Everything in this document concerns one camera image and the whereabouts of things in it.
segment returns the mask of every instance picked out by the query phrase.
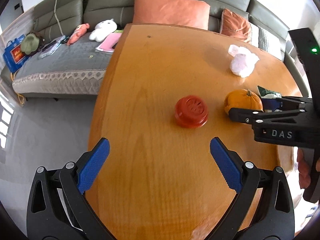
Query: white stuffed animal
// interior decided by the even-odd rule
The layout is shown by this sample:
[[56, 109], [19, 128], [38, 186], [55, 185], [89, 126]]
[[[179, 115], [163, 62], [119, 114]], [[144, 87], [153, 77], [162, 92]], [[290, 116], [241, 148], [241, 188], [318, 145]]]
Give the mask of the white stuffed animal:
[[94, 31], [90, 34], [89, 40], [102, 42], [110, 33], [117, 29], [117, 24], [111, 20], [100, 22], [94, 28]]

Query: orange pillow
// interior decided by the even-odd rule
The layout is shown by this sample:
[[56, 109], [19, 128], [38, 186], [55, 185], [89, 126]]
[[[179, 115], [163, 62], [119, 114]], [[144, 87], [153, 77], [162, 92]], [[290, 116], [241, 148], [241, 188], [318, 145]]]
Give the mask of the orange pillow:
[[252, 29], [249, 21], [229, 9], [223, 10], [220, 33], [251, 43]]
[[208, 29], [210, 5], [198, 0], [134, 0], [133, 23]]

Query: plastic bag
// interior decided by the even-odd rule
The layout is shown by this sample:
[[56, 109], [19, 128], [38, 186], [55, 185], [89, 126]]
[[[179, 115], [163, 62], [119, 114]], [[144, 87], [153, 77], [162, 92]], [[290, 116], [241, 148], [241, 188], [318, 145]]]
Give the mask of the plastic bag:
[[50, 49], [48, 50], [45, 50], [45, 51], [42, 51], [38, 58], [41, 59], [41, 58], [44, 58], [44, 57], [48, 57], [48, 56], [51, 56], [61, 45], [61, 41], [64, 40], [66, 38], [66, 36], [62, 36], [60, 39], [57, 39], [57, 43], [54, 44]]
[[11, 73], [15, 73], [29, 58], [20, 49], [23, 39], [24, 35], [21, 35], [19, 38], [14, 39], [14, 41], [9, 41], [4, 49], [3, 59]]
[[251, 53], [247, 48], [233, 44], [230, 45], [228, 53], [234, 57], [230, 64], [231, 71], [242, 78], [248, 77], [252, 73], [254, 65], [259, 60], [258, 56]]

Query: window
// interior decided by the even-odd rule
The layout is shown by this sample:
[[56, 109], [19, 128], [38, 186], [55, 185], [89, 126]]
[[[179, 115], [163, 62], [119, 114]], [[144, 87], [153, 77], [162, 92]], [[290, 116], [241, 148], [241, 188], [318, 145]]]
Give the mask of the window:
[[2, 149], [5, 149], [8, 137], [8, 129], [14, 113], [12, 107], [7, 103], [8, 101], [8, 98], [6, 98], [3, 93], [0, 92], [0, 146]]

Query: pink stuffed toy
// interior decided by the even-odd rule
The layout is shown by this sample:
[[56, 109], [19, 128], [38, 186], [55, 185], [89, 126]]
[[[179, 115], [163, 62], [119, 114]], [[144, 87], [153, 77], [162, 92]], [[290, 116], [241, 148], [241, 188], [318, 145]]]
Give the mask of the pink stuffed toy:
[[89, 23], [80, 24], [73, 34], [70, 36], [70, 39], [67, 42], [67, 45], [70, 46], [71, 44], [75, 43], [77, 40], [79, 40], [80, 37], [82, 37], [86, 32], [87, 29], [90, 28]]

